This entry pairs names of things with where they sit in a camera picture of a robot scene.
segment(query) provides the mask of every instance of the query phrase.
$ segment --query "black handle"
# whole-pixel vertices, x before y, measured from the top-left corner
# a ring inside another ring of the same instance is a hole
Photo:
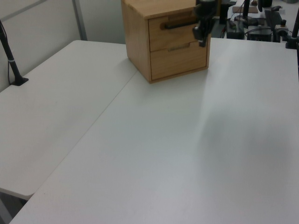
[[[192,24],[196,24],[197,21],[190,21],[190,22],[185,22],[185,23],[181,23],[181,24],[175,24],[175,25],[167,25],[165,24],[165,29],[175,29],[175,28],[179,28],[179,27],[184,27],[184,26],[189,26]]]

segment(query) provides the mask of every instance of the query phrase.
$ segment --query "drawer handle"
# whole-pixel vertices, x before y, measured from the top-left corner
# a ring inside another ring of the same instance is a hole
[[[165,29],[175,29],[175,28],[185,27],[185,26],[189,26],[189,25],[192,25],[192,24],[196,24],[196,23],[197,23],[197,21],[184,22],[184,23],[175,24],[175,25],[165,24]]]
[[[179,46],[176,46],[176,47],[172,47],[172,48],[168,48],[168,52],[170,51],[174,51],[174,50],[180,50],[180,49],[184,49],[184,48],[188,48],[190,47],[190,43],[185,43],[185,44],[182,44],[182,45],[179,45]]]

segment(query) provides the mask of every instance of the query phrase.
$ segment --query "equipment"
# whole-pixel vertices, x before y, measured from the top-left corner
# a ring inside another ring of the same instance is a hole
[[[213,17],[216,15],[216,12],[216,0],[196,0],[194,14],[199,22],[198,25],[193,28],[193,35],[194,38],[199,41],[199,46],[201,47],[206,46],[206,39],[215,24],[215,19]]]
[[[297,12],[297,17],[296,17],[296,21],[295,21],[295,25],[294,25],[292,36],[288,36],[287,37],[288,42],[285,44],[285,48],[288,48],[288,49],[297,49],[297,45],[298,45],[297,44],[298,43],[298,39],[297,39],[298,29],[299,29],[299,9],[298,9],[298,12]]]
[[[281,6],[278,6],[278,7],[271,8],[271,11],[265,10],[266,21],[272,31],[274,31],[276,25],[281,24],[282,19],[278,12],[280,8]]]
[[[244,27],[242,22],[238,21],[227,21],[226,35],[228,39],[244,39]]]
[[[270,27],[260,28],[258,26],[248,27],[247,40],[271,42],[272,31]]]
[[[15,60],[14,60],[13,53],[10,50],[10,47],[9,47],[9,44],[8,44],[8,40],[7,40],[7,35],[6,35],[5,29],[4,29],[1,21],[0,21],[0,40],[1,40],[1,43],[2,43],[2,46],[3,46],[4,51],[6,53],[8,62],[10,64],[10,67],[13,70],[14,77],[15,77],[15,81],[13,83],[11,83],[11,85],[20,86],[20,85],[24,84],[25,82],[27,82],[28,79],[27,78],[23,78],[20,75],[20,72],[18,70],[17,64],[15,63]]]
[[[242,21],[243,25],[246,26],[246,27],[248,27],[248,26],[257,26],[258,25],[258,20],[256,18],[252,18],[252,17],[248,16],[249,5],[250,5],[250,0],[245,0],[244,1],[243,14],[236,16],[235,21]]]

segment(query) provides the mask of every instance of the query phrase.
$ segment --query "black stand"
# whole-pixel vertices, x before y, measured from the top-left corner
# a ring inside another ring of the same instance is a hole
[[[242,21],[243,25],[246,27],[257,26],[258,20],[256,18],[252,18],[252,17],[248,16],[249,5],[250,5],[250,0],[245,0],[242,15],[236,16],[234,21]]]
[[[14,77],[15,77],[14,82],[11,83],[11,85],[20,86],[20,85],[24,84],[25,82],[27,82],[28,79],[23,78],[20,75],[17,64],[15,63],[15,60],[14,60],[13,53],[10,50],[10,47],[9,47],[9,44],[8,44],[8,41],[7,41],[7,37],[6,37],[6,34],[5,34],[5,31],[4,31],[4,28],[3,28],[3,25],[1,23],[1,21],[0,21],[0,40],[1,40],[2,46],[4,48],[6,56],[8,58],[8,62],[10,64],[11,69],[13,70]]]
[[[297,17],[293,29],[292,36],[288,36],[288,42],[285,44],[285,48],[288,49],[297,49],[297,35],[298,35],[298,29],[299,29],[299,9],[297,12]]]

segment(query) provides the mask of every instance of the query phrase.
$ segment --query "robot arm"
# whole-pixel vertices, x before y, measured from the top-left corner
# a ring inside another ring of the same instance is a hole
[[[196,0],[194,14],[199,22],[198,25],[193,28],[193,34],[194,38],[199,41],[201,47],[206,46],[206,39],[215,24],[213,17],[216,15],[216,12],[217,0]]]

